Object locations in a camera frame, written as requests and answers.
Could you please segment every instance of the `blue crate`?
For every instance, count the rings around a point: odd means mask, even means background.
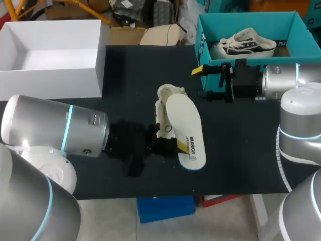
[[[141,223],[154,222],[193,214],[195,202],[192,196],[137,198]]]
[[[245,0],[197,0],[207,13],[229,13],[236,7],[243,8]]]
[[[315,29],[321,26],[321,1],[311,0],[306,14],[303,18],[308,29]]]
[[[290,57],[248,59],[248,65],[260,65],[262,71],[264,65],[268,64],[321,63],[321,50],[299,14],[278,12],[199,15],[195,42],[195,54],[199,65],[213,66],[229,62],[234,66],[235,59],[212,60],[210,47],[221,38],[230,38],[233,34],[250,27],[259,35],[276,41],[278,46],[286,45]],[[225,83],[219,88],[219,74],[202,76],[201,79],[205,91],[225,91]]]

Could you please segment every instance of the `red object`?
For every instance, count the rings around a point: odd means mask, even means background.
[[[0,18],[0,29],[2,29],[3,25],[5,24],[5,22],[10,22],[11,18],[9,13],[5,14],[4,16],[2,16]]]
[[[214,199],[211,199],[208,201],[204,201],[203,197],[200,196],[200,201],[201,201],[203,207],[209,207],[209,206],[213,206],[215,204],[225,202],[225,201],[228,201],[228,200],[240,197],[240,196],[242,196],[242,195],[239,195],[239,194],[238,195],[228,195],[228,196],[217,197],[217,198],[214,198]]]

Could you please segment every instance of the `teal shoe box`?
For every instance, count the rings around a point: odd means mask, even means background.
[[[245,0],[197,0],[197,2],[205,6],[207,13],[229,13],[245,5]]]
[[[210,57],[210,48],[221,38],[230,38],[233,34],[246,28],[254,28],[258,35],[274,40],[279,47],[287,47],[289,57],[272,57],[247,59],[250,66],[321,63],[321,50],[312,34],[296,12],[278,13],[228,13],[199,15],[195,54],[199,65],[221,65],[229,62],[232,66],[235,59],[217,59]],[[225,84],[219,88],[220,75],[202,76],[205,91],[224,92]]]
[[[303,19],[308,29],[321,26],[321,0],[311,0]]]

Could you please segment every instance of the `white box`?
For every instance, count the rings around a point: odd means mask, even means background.
[[[5,23],[0,100],[101,97],[107,33],[100,20]]]

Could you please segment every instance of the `black table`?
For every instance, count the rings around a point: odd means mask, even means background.
[[[275,155],[279,102],[237,100],[209,102],[197,97],[199,78],[193,46],[107,46],[102,98],[65,99],[65,103],[106,112],[110,121],[126,119],[146,126],[155,122],[159,86],[183,86],[202,119],[207,162],[188,171],[178,159],[152,155],[138,178],[123,176],[121,162],[70,155],[77,172],[77,199],[170,195],[253,194],[287,192]],[[0,102],[0,112],[6,102]],[[318,169],[282,160],[293,188]]]

